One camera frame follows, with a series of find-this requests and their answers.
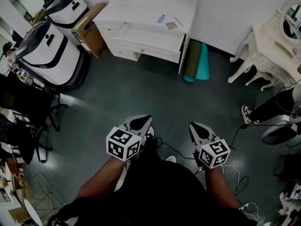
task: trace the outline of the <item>paper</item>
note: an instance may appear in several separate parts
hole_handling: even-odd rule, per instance
[[[177,24],[175,22],[165,23],[169,30],[177,28]]]

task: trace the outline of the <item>white dresser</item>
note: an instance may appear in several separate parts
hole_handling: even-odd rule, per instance
[[[111,0],[94,18],[114,56],[138,61],[141,54],[179,63],[190,39],[197,0]],[[161,23],[158,20],[164,15]],[[174,22],[169,30],[166,23]]]

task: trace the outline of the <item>mirror frame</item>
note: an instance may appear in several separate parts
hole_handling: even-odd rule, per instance
[[[301,39],[292,39],[288,37],[283,29],[283,22],[285,20],[285,16],[288,10],[293,5],[301,5],[301,0],[288,0],[282,5],[279,26],[280,26],[281,35],[283,36],[284,40],[288,42],[290,45],[292,45],[293,47],[298,47],[301,46]]]

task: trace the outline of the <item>desk drawer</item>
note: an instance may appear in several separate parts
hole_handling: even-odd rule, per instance
[[[110,47],[109,49],[110,49],[111,53],[117,57],[131,59],[134,61],[137,61],[139,58],[139,56],[137,58],[135,52],[127,50],[127,49],[119,49],[119,48],[112,48],[112,47]]]
[[[112,39],[118,42],[120,48],[178,63],[184,36],[184,33],[128,23]]]
[[[106,44],[116,44],[116,46],[118,45],[118,42],[113,39],[113,37],[115,37],[114,35],[102,33],[102,37]]]
[[[103,32],[120,32],[120,30],[122,29],[124,25],[123,24],[119,24],[119,25],[99,25],[97,26],[98,30],[100,31],[100,33]]]
[[[158,49],[153,49],[153,48],[148,48],[147,46],[143,45],[137,45],[137,44],[131,44],[129,42],[124,43],[124,42],[119,42],[118,46],[122,49],[129,49],[132,51],[135,51],[137,53],[142,53],[150,56],[154,56],[157,58],[162,58],[165,60],[169,60],[175,63],[179,62],[180,59],[180,51],[179,52],[173,52],[173,51],[164,51],[164,50],[158,50]]]

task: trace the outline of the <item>desk surface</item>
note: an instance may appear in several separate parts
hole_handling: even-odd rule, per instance
[[[298,65],[293,62],[292,51],[277,45],[266,32],[266,27],[262,24],[253,24],[252,29],[256,41],[256,48],[259,53],[263,54],[273,63],[283,68],[296,82],[301,79],[298,73]]]
[[[113,0],[93,21],[122,21],[126,23],[159,26],[168,30],[165,23],[175,22],[178,28],[172,31],[188,33],[192,24],[195,5],[184,0]],[[159,18],[164,15],[162,23]]]

